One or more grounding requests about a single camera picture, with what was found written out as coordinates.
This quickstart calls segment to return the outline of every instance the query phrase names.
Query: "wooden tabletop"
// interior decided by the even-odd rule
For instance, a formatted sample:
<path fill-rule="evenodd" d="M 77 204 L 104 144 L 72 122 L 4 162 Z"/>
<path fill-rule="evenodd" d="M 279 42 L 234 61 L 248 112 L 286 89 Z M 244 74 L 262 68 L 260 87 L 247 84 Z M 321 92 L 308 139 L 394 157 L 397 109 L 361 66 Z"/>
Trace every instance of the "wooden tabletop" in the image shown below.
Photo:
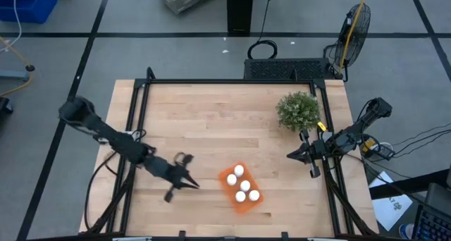
<path fill-rule="evenodd" d="M 117 80 L 106 122 L 124 130 L 133 80 Z M 336 131 L 352 124 L 341 81 L 326 81 L 330 112 Z M 170 184 L 138 169 L 132 195 L 127 235 L 332 237 L 326 184 L 323 175 L 312 179 L 309 166 L 287 159 L 299 147 L 297 133 L 280 128 L 275 106 L 289 92 L 309 92 L 307 85 L 151 85 L 143 142 L 158 149 L 170 162 L 178 152 L 194 155 L 188 169 L 200 190 L 177 190 L 169 204 L 163 196 Z M 320 92 L 317 90 L 322 107 Z M 317 138 L 310 133 L 311 141 Z M 101 146 L 96 167 L 111 151 Z M 237 215 L 221 190 L 218 174 L 238 161 L 246 163 L 264 203 Z M 109 165 L 117 169 L 118 157 Z M 349 200 L 368 226 L 377 231 L 373 205 L 362 163 L 342 160 Z M 93 182 L 89 200 L 92 225 L 111 200 L 115 176 L 105 168 Z M 345 232 L 340 203 L 341 230 Z M 115 230 L 123 206 L 118 207 Z"/>

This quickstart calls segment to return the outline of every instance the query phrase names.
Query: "potted plant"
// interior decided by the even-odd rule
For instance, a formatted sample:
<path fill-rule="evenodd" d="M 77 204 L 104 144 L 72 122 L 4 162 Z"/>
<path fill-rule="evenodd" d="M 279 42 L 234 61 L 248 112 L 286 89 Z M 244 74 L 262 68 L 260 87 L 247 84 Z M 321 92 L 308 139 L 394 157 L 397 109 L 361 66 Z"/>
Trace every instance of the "potted plant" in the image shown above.
<path fill-rule="evenodd" d="M 276 106 L 279 125 L 291 131 L 315 128 L 320 121 L 316 97 L 306 92 L 289 93 Z"/>

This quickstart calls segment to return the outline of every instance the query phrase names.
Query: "blue bin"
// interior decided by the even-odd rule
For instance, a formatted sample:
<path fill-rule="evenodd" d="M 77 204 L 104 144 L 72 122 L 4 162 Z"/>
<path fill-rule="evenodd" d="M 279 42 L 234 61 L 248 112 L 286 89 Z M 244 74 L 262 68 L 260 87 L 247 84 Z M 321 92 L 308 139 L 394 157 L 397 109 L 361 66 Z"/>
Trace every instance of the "blue bin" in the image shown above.
<path fill-rule="evenodd" d="M 22 23 L 45 23 L 55 5 L 56 0 L 16 0 Z M 13 0 L 0 0 L 0 20 L 16 21 Z"/>

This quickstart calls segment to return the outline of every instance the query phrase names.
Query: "gray floor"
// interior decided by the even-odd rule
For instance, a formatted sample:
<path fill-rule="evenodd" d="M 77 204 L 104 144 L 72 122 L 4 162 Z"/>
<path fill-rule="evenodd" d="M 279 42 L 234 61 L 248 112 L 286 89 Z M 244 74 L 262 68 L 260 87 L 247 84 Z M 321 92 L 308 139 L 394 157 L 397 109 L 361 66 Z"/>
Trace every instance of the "gray floor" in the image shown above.
<path fill-rule="evenodd" d="M 271 0 L 266 32 L 338 32 L 350 7 L 360 0 Z M 451 32 L 448 0 L 421 0 L 436 32 Z M 59 0 L 43 25 L 23 24 L 25 32 L 90 32 L 101 0 Z M 425 33 L 412 0 L 367 0 L 370 32 Z M 266 0 L 254 0 L 252 31 L 258 32 Z M 179 16 L 159 0 L 109 0 L 99 32 L 225 32 L 226 0 L 206 0 Z M 2 32 L 15 23 L 0 22 Z M 313 58 L 332 38 L 273 38 L 278 58 Z M 67 97 L 85 49 L 85 38 L 24 37 L 16 47 L 35 65 L 32 84 L 11 98 L 15 112 L 0 129 L 0 240 L 14 240 L 54 136 L 57 109 Z M 91 99 L 105 117 L 114 81 L 143 77 L 151 66 L 158 78 L 242 78 L 247 48 L 255 38 L 96 38 L 78 94 Z M 440 39 L 451 55 L 451 39 Z M 254 57 L 265 58 L 262 47 Z M 0 53 L 0 69 L 22 70 L 11 52 Z M 346 90 L 352 115 L 370 98 L 393 105 L 390 118 L 369 129 L 380 141 L 399 142 L 436 125 L 449 123 L 451 82 L 432 41 L 367 39 L 350 68 Z M 19 82 L 0 81 L 1 91 Z M 409 156 L 381 162 L 417 176 L 451 164 L 449 139 Z M 76 234 L 97 145 L 71 129 L 64 131 L 29 238 Z M 390 175 L 393 179 L 401 177 Z"/>

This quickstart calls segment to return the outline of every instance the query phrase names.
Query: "orange egg carton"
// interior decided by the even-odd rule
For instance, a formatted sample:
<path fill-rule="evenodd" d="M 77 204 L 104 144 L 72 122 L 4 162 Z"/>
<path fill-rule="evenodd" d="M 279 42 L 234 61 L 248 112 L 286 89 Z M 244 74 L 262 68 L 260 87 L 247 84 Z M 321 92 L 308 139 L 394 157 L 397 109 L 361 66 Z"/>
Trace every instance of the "orange egg carton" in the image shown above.
<path fill-rule="evenodd" d="M 227 177 L 230 174 L 234 174 L 234 169 L 235 169 L 235 166 L 237 166 L 237 165 L 241 165 L 245 171 L 241 177 L 237 177 L 237 183 L 235 185 L 229 185 L 227 183 Z M 218 177 L 219 177 L 219 182 L 221 183 L 221 186 L 223 188 L 223 191 L 228 196 L 230 202 L 232 202 L 232 206 L 237 213 L 239 213 L 239 214 L 246 213 L 250 209 L 256 207 L 258 204 L 263 202 L 263 200 L 264 200 L 263 194 L 261 193 L 259 186 L 253 179 L 253 177 L 252 177 L 251 173 L 249 172 L 249 169 L 246 167 L 245 163 L 243 163 L 243 162 L 236 163 L 233 167 L 230 167 L 230 168 L 225 169 L 224 171 L 221 171 L 219 173 Z M 249 181 L 249 183 L 251 184 L 251 187 L 250 187 L 249 191 L 245 192 L 246 199 L 243 202 L 237 202 L 235 199 L 235 195 L 237 192 L 240 191 L 240 184 L 244 180 Z M 249 199 L 249 193 L 252 190 L 257 190 L 260 193 L 259 199 L 254 202 Z"/>

